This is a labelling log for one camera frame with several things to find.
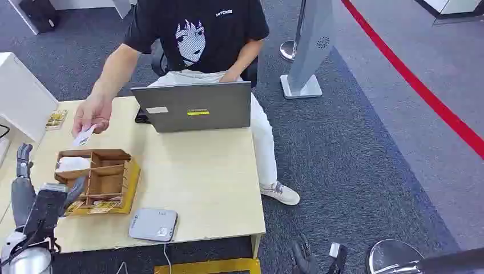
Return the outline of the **person's left hand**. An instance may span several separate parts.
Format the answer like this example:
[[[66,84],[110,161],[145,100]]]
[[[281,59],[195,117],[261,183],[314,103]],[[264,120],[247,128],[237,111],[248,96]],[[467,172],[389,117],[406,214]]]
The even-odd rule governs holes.
[[[220,83],[231,83],[231,82],[241,82],[243,81],[241,76],[232,71],[227,71],[219,80]]]

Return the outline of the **person's right hand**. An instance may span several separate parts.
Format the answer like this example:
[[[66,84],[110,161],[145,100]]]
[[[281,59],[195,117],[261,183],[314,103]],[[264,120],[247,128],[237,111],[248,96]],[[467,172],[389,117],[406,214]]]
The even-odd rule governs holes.
[[[89,95],[77,108],[72,136],[95,126],[93,133],[100,134],[108,129],[112,113],[113,97],[108,95]]]

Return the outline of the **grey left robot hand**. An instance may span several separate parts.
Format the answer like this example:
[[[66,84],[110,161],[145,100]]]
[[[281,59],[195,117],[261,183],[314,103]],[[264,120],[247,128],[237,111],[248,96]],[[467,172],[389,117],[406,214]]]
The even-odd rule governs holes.
[[[31,182],[33,162],[29,156],[33,146],[22,143],[17,150],[17,177],[11,184],[11,205],[17,229],[24,234],[50,230],[84,190],[85,176],[75,180],[73,188],[64,184],[45,183],[38,192]]]

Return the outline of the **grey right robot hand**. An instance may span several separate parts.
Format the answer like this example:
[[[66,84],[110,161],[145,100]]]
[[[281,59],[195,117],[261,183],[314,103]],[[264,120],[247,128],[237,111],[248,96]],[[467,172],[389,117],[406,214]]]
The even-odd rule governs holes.
[[[292,273],[320,273],[318,261],[310,250],[310,245],[305,235],[300,235],[296,240],[293,241],[291,251],[295,262],[292,268]]]

